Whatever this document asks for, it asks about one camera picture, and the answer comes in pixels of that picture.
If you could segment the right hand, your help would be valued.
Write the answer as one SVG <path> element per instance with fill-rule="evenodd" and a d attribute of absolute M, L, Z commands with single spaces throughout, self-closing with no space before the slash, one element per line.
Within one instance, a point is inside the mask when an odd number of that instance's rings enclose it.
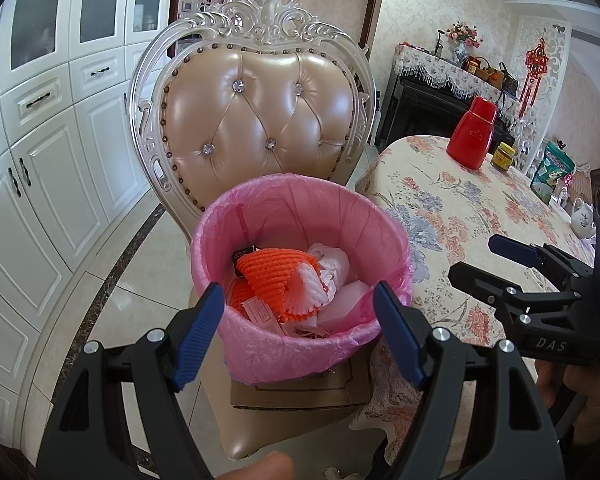
<path fill-rule="evenodd" d="M 548 408 L 555 401 L 555 382 L 559 385 L 564 384 L 568 389 L 585 397 L 584 408 L 573 424 L 573 441 L 577 444 L 591 444 L 600 440 L 600 366 L 569 365 L 561 373 L 559 366 L 535 360 L 534 367 L 538 373 L 536 386 Z"/>

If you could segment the left hand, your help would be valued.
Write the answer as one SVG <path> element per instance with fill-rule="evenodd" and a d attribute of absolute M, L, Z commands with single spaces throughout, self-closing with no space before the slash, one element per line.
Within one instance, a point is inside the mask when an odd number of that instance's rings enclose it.
<path fill-rule="evenodd" d="M 285 453 L 273 452 L 247 467 L 216 477 L 216 480 L 292 480 L 294 461 Z"/>

